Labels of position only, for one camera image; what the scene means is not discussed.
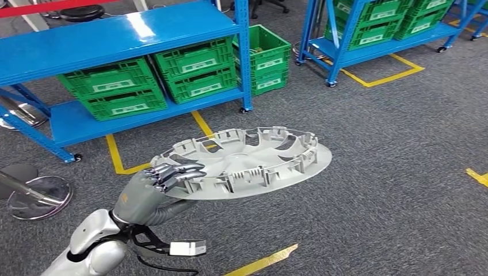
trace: chrome stand base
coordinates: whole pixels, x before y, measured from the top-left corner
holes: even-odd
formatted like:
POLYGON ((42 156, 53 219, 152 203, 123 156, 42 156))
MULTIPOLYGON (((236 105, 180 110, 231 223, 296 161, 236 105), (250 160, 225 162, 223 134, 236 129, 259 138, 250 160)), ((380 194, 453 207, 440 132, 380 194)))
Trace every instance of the chrome stand base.
MULTIPOLYGON (((6 166, 0 171, 9 174, 24 183, 31 181, 38 176, 37 168, 29 164, 10 165, 10 166, 6 166)), ((14 190, 12 190, 11 188, 4 185, 0 185, 0 200, 9 198, 13 192, 14 190)))
MULTIPOLYGON (((11 110, 10 112, 16 115, 17 117, 23 119, 27 124, 29 124, 32 127, 37 127, 43 123, 45 123, 48 120, 48 117, 44 115, 41 111, 39 111, 37 108, 35 108, 32 105, 29 105, 27 103, 21 103, 18 105, 19 109, 22 109, 25 113, 28 113, 31 115, 32 121, 29 120, 24 120, 22 116, 19 116, 16 114, 15 110, 11 110)), ((11 131, 18 131, 16 130, 15 127, 11 126, 8 122, 6 122, 4 119, 0 118, 0 127, 6 128, 11 131)))
POLYGON ((14 192, 9 198, 8 206, 12 216, 19 220, 41 220, 51 217, 61 211, 73 196, 73 189, 61 177, 38 177, 27 182, 26 185, 34 191, 59 201, 60 204, 38 201, 14 192))

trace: yellow tape line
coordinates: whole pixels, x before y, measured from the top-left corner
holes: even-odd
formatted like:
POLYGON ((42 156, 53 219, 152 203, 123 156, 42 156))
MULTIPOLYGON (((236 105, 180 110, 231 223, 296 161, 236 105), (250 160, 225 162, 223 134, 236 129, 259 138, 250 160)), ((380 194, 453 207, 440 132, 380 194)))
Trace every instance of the yellow tape line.
MULTIPOLYGON (((420 72, 422 70, 424 70, 425 68, 421 67, 421 66, 418 66, 416 65, 415 63, 413 62, 410 62, 394 53, 390 54, 390 56, 410 67, 412 67, 412 69, 409 69, 405 72, 401 72, 401 73, 398 73, 396 75, 393 75, 393 76, 389 76, 387 78, 383 78, 383 79, 379 79, 379 80, 375 80, 373 82, 365 82, 364 80, 362 80, 361 78, 359 78, 358 76, 356 76, 355 74, 345 70, 345 69, 341 69, 341 72, 343 72, 345 75, 347 75, 348 77, 352 78, 353 80, 355 80, 356 82, 358 83, 361 83, 363 86, 365 87, 373 87, 373 86, 377 86, 377 85, 382 85, 384 83, 387 83, 387 82, 391 82, 391 81, 394 81, 396 79, 399 79, 399 78, 403 78, 404 76, 408 76, 408 75, 411 75, 411 74, 415 74, 416 72, 420 72)), ((332 62, 330 60, 325 60, 325 62, 329 63, 329 64, 332 64, 332 62)))
POLYGON ((254 263, 250 263, 247 266, 241 267, 238 270, 234 270, 230 273, 227 273, 224 276, 247 276, 252 273, 255 273, 265 267, 268 267, 274 263, 277 263, 281 260, 284 260, 289 257, 290 253, 293 252, 295 249, 298 248, 298 244, 294 244, 288 248, 285 248, 279 252, 276 252, 272 255, 267 256, 266 258, 262 258, 260 260, 255 261, 254 263))
POLYGON ((471 177, 473 177, 474 179, 476 179, 480 184, 483 184, 486 187, 488 187, 488 174, 479 175, 470 168, 466 169, 466 173, 471 177))
MULTIPOLYGON (((201 117, 198 111, 192 111, 192 115, 206 136, 210 136, 213 134, 212 130, 205 122, 205 120, 203 120, 203 118, 201 117)), ((105 138, 107 140, 108 150, 110 152, 113 168, 116 174, 124 174, 124 175, 134 174, 140 170, 149 168, 150 166, 149 163, 141 164, 132 168, 127 168, 127 169, 124 168, 124 165, 122 164, 122 158, 120 157, 119 149, 117 148, 117 143, 115 142, 115 138, 113 137, 113 134, 106 135, 105 138)))
MULTIPOLYGON (((474 15, 473 19, 475 19, 477 17, 480 17, 480 16, 481 15, 476 14, 476 15, 474 15)), ((456 19, 454 21, 449 22, 448 24, 449 25, 453 25, 453 26, 459 26, 459 22, 461 22, 461 19, 456 19)), ((468 32, 471 32, 471 33, 476 32, 476 30, 473 30, 473 29, 471 29, 469 27, 466 27, 465 30, 467 30, 468 32)), ((487 33, 480 33, 479 35, 484 36, 484 37, 488 37, 488 34, 487 33)))

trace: gray carpet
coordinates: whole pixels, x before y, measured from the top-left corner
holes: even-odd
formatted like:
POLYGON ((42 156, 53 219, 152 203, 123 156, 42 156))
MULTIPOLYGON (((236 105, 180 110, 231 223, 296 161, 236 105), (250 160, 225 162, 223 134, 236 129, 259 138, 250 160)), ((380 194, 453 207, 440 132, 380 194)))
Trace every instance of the gray carpet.
MULTIPOLYGON (((253 22, 298 41, 305 2, 286 1, 289 14, 265 3, 253 22)), ((112 14, 134 11, 129 1, 106 6, 112 14)), ((21 19, 0 20, 0 36, 28 30, 21 19)), ((208 254, 151 261, 218 276, 297 243, 288 259, 254 275, 488 275, 488 189, 464 172, 488 171, 488 39, 469 37, 442 54, 434 51, 441 41, 398 53, 426 69, 380 86, 367 89, 340 74, 328 89, 322 70, 291 63, 288 86, 256 98, 255 111, 239 114, 237 101, 201 110, 215 131, 283 125, 314 132, 334 159, 318 176, 272 194, 201 202, 154 231, 167 241, 207 239, 208 254)), ((366 81, 405 69, 389 57, 350 68, 366 81)), ((55 79, 27 85, 49 104, 70 98, 55 79)), ((129 168, 202 135, 187 114, 115 138, 129 168)), ((0 275, 39 275, 85 216, 113 205, 129 177, 114 173, 104 138, 70 147, 85 157, 72 164, 18 133, 0 131, 0 141, 0 167, 34 164, 77 189, 68 208, 44 221, 17 221, 1 204, 0 275)), ((178 274, 131 256, 110 275, 178 274)))

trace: green plastic crate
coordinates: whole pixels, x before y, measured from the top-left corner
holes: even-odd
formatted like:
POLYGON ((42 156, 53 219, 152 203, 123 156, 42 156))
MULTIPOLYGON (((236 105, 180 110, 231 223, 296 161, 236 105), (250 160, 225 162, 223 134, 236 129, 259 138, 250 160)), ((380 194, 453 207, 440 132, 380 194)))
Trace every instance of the green plastic crate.
MULTIPOLYGON (((251 79, 251 95, 259 96, 271 90, 280 89, 287 85, 288 69, 269 72, 251 79)), ((241 84, 241 73, 237 71, 237 83, 241 84)))
MULTIPOLYGON (((478 2, 478 0, 468 0, 468 3, 469 3, 469 4, 472 4, 472 5, 476 4, 477 2, 478 2)), ((486 2, 486 3, 483 5, 483 9, 488 10, 488 2, 486 2)))
MULTIPOLYGON (((262 25, 249 27, 251 61, 251 75, 262 76, 269 72, 286 69, 289 66, 291 44, 271 32, 262 25)), ((234 38, 234 57, 237 66, 241 65, 239 59, 239 42, 234 38)))
POLYGON ((403 40, 435 28, 444 15, 444 11, 438 10, 418 17, 406 16, 394 37, 397 40, 403 40))
MULTIPOLYGON (((339 40, 342 39, 342 33, 345 29, 346 22, 341 19, 336 19, 337 24, 337 34, 339 40)), ((377 25, 366 26, 362 28, 357 28, 354 31, 353 37, 348 45, 348 50, 354 50, 366 46, 375 45, 388 40, 391 40, 393 35, 398 29, 400 20, 389 21, 377 25)), ((332 40, 332 30, 329 25, 325 29, 324 36, 328 40, 332 40)))
POLYGON ((237 87, 235 67, 227 67, 191 78, 167 82, 166 86, 174 102, 183 104, 237 87))
POLYGON ((166 81, 172 82, 201 75, 220 68, 231 67, 232 37, 192 44, 153 54, 166 81))
POLYGON ((78 99, 99 98, 157 87, 157 81, 145 57, 58 75, 58 79, 78 99))
MULTIPOLYGON (((407 12, 412 0, 378 0, 364 5, 356 28, 400 20, 407 12)), ((347 21, 354 0, 334 0, 335 17, 347 21)))
POLYGON ((167 108, 159 88, 80 100, 98 121, 111 120, 167 108))
POLYGON ((452 3, 453 0, 414 0, 412 7, 409 8, 406 15, 409 17, 418 17, 434 11, 443 11, 446 13, 452 3))

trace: silver robotic arm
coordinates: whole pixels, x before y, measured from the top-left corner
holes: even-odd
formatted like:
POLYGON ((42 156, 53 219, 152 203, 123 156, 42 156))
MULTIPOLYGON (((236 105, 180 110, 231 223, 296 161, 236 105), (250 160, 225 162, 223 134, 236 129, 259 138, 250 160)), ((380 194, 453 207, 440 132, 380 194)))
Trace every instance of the silver robotic arm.
MULTIPOLYGON (((204 177, 201 164, 162 164, 137 172, 111 211, 90 214, 74 231, 70 245, 41 276, 102 276, 117 267, 127 253, 127 243, 157 254, 198 256, 206 252, 205 241, 190 240, 166 244, 149 229, 192 207, 196 201, 167 201, 165 193, 178 183, 204 177), (140 242, 145 235, 149 242, 140 242)), ((147 265, 140 256, 138 259, 147 265)))

